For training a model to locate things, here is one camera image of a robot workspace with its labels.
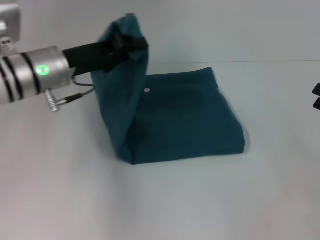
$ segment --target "white background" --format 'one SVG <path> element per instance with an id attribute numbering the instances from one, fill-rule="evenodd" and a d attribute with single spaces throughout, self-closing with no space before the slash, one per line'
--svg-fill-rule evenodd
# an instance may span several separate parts
<path id="1" fill-rule="evenodd" d="M 149 73 L 212 67 L 246 149 L 132 166 L 116 158 L 94 94 L 57 114 L 43 95 L 0 106 L 1 240 L 320 239 L 320 111 L 311 94 L 320 62 L 302 61 L 320 60 L 319 1 L 20 5 L 21 51 L 92 43 L 136 13 L 150 43 Z M 231 63 L 287 60 L 296 62 Z"/>
<path id="2" fill-rule="evenodd" d="M 18 0 L 21 50 L 94 42 L 137 14 L 152 63 L 320 60 L 318 0 Z"/>

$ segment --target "cable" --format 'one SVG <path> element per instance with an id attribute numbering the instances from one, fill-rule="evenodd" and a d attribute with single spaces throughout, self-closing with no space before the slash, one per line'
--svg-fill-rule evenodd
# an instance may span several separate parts
<path id="1" fill-rule="evenodd" d="M 77 86 L 81 86 L 81 87 L 92 87 L 92 89 L 90 89 L 89 91 L 86 91 L 84 93 L 81 93 L 82 97 L 85 95 L 88 95 L 92 92 L 94 92 L 96 90 L 96 86 L 94 84 L 89 84 L 89 83 L 78 83 L 76 80 L 76 77 L 72 77 L 72 82 L 77 85 Z"/>
<path id="2" fill-rule="evenodd" d="M 92 92 L 94 92 L 94 91 L 96 90 L 96 86 L 93 85 L 93 84 L 89 84 L 89 83 L 78 83 L 77 80 L 76 80 L 76 78 L 75 78 L 74 76 L 73 76 L 71 79 L 72 79 L 72 82 L 73 82 L 75 85 L 77 85 L 77 86 L 81 86 L 81 87 L 92 87 L 92 89 L 90 89 L 89 91 L 86 91 L 86 92 L 84 92 L 84 93 L 77 93 L 77 94 L 75 94 L 75 95 L 65 97 L 65 98 L 64 98 L 65 104 L 68 104 L 68 103 L 71 103 L 71 102 L 73 102 L 73 101 L 75 101 L 75 100 L 78 100 L 78 99 L 84 97 L 85 95 L 88 95 L 88 94 L 90 94 L 90 93 L 92 93 Z"/>

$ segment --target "teal cloth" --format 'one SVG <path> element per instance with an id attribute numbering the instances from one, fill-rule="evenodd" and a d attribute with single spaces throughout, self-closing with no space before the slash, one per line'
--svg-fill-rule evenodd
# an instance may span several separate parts
<path id="1" fill-rule="evenodd" d="M 128 14 L 100 40 L 107 40 L 116 26 L 123 34 L 143 36 L 135 15 Z M 91 73 L 119 158 L 135 165 L 244 152 L 242 126 L 210 67 L 146 76 L 148 59 L 147 50 L 132 52 L 113 71 Z"/>

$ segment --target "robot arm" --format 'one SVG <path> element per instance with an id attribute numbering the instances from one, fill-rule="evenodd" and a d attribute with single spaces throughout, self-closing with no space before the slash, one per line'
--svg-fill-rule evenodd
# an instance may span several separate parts
<path id="1" fill-rule="evenodd" d="M 75 76 L 111 71 L 128 59 L 128 52 L 147 49 L 145 38 L 133 38 L 115 30 L 110 40 L 60 51 L 58 47 L 18 53 L 21 13 L 15 0 L 0 1 L 0 104 L 13 103 L 45 93 L 53 112 L 60 105 L 84 96 L 56 100 L 51 90 L 68 86 Z"/>

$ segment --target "white table surface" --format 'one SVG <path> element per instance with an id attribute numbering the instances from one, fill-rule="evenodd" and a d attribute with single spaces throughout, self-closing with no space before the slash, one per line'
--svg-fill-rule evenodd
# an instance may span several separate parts
<path id="1" fill-rule="evenodd" d="M 0 106 L 0 239 L 320 239 L 320 62 L 149 73 L 206 67 L 245 129 L 244 154 L 132 166 L 115 157 L 94 94 L 59 113 L 43 95 Z"/>

